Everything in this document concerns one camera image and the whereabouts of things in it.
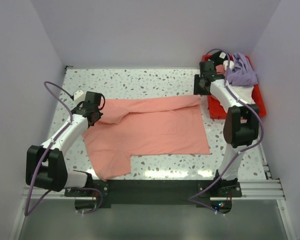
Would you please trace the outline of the salmon pink t shirt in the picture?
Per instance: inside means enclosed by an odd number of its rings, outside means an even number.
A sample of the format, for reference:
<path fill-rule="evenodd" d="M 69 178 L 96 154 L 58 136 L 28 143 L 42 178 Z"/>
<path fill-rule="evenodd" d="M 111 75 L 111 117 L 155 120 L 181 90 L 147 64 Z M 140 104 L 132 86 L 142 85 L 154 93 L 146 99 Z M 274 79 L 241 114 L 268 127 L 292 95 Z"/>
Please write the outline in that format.
<path fill-rule="evenodd" d="M 210 154 L 201 103 L 198 95 L 107 100 L 82 134 L 96 176 L 129 174 L 132 156 Z"/>

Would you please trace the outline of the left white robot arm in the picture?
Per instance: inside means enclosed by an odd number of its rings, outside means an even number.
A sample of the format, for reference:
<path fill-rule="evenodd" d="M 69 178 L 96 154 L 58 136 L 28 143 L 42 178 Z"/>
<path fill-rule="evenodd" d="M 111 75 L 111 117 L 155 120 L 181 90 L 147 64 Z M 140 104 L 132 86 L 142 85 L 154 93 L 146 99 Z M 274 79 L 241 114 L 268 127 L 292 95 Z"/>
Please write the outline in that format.
<path fill-rule="evenodd" d="M 41 145 L 28 148 L 25 172 L 28 186 L 55 192 L 75 188 L 82 196 L 89 196 L 93 192 L 91 174 L 68 171 L 65 156 L 77 138 L 101 119 L 104 106 L 103 94 L 86 92 L 84 100 L 70 111 L 67 121 L 52 137 Z"/>

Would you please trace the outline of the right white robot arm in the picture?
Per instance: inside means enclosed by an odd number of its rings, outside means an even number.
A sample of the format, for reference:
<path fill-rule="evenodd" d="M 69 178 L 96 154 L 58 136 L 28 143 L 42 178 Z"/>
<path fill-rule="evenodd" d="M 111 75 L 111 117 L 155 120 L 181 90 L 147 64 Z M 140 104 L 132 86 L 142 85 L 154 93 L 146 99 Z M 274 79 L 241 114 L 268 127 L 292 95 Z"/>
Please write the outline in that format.
<path fill-rule="evenodd" d="M 194 76 L 195 95 L 214 96 L 226 111 L 223 137 L 226 142 L 222 163 L 217 170 L 218 181 L 213 183 L 213 192 L 225 196 L 231 186 L 228 181 L 238 177 L 239 167 L 246 151 L 256 147 L 262 139 L 259 134 L 261 118 L 259 107 L 243 100 L 218 74 L 211 60 L 199 63 L 199 74 Z"/>

